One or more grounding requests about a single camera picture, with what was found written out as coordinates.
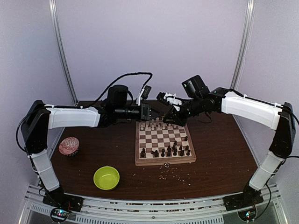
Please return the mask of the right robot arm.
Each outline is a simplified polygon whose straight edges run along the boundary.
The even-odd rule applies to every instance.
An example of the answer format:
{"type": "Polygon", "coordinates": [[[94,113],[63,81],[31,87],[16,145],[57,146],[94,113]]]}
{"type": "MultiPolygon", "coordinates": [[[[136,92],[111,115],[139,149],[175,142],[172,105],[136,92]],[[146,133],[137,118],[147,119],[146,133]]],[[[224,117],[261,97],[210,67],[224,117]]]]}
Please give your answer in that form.
{"type": "Polygon", "coordinates": [[[298,119],[292,105],[269,103],[248,97],[234,89],[218,87],[213,91],[205,85],[199,75],[184,81],[182,86],[189,99],[178,98],[171,93],[159,93],[158,101],[172,108],[164,116],[163,122],[185,126],[189,117],[218,112],[243,117],[275,131],[273,141],[262,164],[257,168],[240,194],[240,203],[251,205],[267,181],[280,168],[292,152],[298,119]]]}

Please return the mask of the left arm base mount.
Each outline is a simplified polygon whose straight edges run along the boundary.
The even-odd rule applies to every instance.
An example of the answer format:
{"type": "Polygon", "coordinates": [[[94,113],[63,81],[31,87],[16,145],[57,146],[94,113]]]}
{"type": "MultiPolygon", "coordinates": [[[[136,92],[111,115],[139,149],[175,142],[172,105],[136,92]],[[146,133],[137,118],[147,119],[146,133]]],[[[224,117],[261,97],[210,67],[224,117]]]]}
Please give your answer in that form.
{"type": "Polygon", "coordinates": [[[62,223],[75,215],[75,212],[80,212],[83,201],[82,197],[71,195],[63,195],[59,199],[53,199],[47,195],[43,197],[43,203],[53,207],[50,211],[50,218],[55,223],[62,223]]]}

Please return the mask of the dark queen piece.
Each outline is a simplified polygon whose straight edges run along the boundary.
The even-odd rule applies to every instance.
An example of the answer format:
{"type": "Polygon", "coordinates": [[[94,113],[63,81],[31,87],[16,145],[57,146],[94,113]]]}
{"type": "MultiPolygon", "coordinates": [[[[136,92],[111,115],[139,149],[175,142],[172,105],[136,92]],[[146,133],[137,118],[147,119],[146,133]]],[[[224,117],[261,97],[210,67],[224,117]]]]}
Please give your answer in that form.
{"type": "Polygon", "coordinates": [[[159,157],[159,152],[157,150],[156,151],[152,151],[151,154],[152,154],[153,158],[159,157]]]}

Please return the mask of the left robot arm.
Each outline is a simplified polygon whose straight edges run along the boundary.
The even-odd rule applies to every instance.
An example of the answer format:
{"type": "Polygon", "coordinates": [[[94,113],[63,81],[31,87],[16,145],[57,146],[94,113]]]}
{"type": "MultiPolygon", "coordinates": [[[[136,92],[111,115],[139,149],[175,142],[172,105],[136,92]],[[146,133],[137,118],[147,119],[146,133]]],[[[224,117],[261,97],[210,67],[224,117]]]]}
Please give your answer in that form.
{"type": "Polygon", "coordinates": [[[21,132],[25,146],[18,147],[24,151],[45,189],[45,198],[57,207],[63,207],[70,201],[64,193],[47,153],[48,131],[65,127],[103,128],[116,124],[119,119],[149,121],[162,116],[162,112],[144,100],[151,90],[146,82],[136,99],[127,103],[132,93],[125,85],[109,84],[101,97],[107,98],[101,105],[96,105],[97,98],[88,105],[65,106],[49,105],[36,100],[27,115],[19,122],[16,132],[21,132]]]}

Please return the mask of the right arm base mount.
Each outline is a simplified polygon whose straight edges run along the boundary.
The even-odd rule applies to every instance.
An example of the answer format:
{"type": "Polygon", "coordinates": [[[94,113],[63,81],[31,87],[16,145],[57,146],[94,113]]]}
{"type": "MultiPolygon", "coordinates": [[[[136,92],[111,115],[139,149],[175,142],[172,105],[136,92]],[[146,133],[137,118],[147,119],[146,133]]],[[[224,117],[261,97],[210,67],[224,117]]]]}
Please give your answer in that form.
{"type": "Polygon", "coordinates": [[[256,205],[263,202],[261,191],[242,192],[225,196],[223,202],[226,211],[237,211],[238,217],[245,222],[254,221],[257,218],[256,205]]]}

